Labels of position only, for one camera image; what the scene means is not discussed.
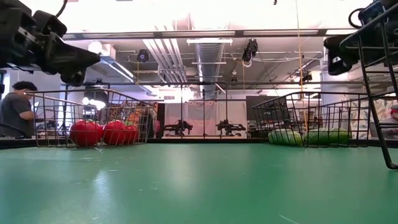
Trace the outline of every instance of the metal wire cage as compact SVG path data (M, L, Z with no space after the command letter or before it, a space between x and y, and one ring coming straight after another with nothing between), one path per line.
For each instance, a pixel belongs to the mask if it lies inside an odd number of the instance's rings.
M324 103L322 98L343 101ZM364 93L300 92L265 101L252 109L262 142L302 147L365 146L369 139Z
M377 116L377 108L375 101L378 99L396 100L398 96L398 86L393 66L398 64L398 41L397 41L397 18L398 3L395 3L388 10L377 17L371 19L366 25L358 29L354 34L349 35L340 43L340 50L357 50L359 54L359 61L361 62L361 69L363 73L363 80L366 88L366 93L369 97L369 107L373 114L374 124L376 126L377 135L381 145L382 153L386 166L390 169L398 169L398 165L391 160L390 153L387 147L387 141L384 136L384 129L398 128L395 123L381 123ZM367 68L383 63L388 68L388 72L383 71L368 71ZM372 86L369 84L370 74L387 73L391 81L393 96L388 96L387 92L373 93Z
M154 106L107 89L35 91L39 147L144 144L153 134Z

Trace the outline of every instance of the green playing field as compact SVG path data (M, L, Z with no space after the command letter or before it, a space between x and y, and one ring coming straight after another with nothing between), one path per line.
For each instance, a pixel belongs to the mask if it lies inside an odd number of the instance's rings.
M1 223L395 223L397 198L374 147L0 151Z

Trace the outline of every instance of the person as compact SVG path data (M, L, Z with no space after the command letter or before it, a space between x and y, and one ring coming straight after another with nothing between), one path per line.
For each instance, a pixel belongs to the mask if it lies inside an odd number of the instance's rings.
M37 87L31 82L17 82L13 86L14 91L8 93L0 104L0 123L4 123L20 129L27 138L34 135L34 112L31 109L31 95L27 91L37 91ZM0 135L18 138L21 134L13 129L0 128Z
M390 115L390 118L380 121L380 125L385 127L382 128L383 136L384 139L398 139L398 105L391 106Z

